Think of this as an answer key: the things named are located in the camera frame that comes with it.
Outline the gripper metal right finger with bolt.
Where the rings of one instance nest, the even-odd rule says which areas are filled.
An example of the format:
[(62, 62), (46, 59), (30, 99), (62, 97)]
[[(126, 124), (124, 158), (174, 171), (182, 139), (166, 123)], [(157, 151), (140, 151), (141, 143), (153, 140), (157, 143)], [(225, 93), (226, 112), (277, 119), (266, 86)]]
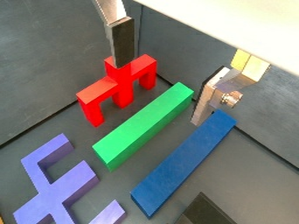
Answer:
[(269, 68), (268, 62), (240, 49), (236, 50), (229, 65), (230, 68), (220, 67), (201, 85), (190, 117), (196, 126), (201, 125), (221, 105), (234, 107), (242, 97), (238, 90), (256, 84)]

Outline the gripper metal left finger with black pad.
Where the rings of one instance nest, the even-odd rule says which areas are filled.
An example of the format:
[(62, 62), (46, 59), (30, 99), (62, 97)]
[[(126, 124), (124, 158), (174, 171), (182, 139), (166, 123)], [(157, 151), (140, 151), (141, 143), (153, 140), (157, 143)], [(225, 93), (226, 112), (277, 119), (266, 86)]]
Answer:
[(126, 15), (121, 0), (92, 0), (105, 27), (114, 67), (134, 58), (134, 20)]

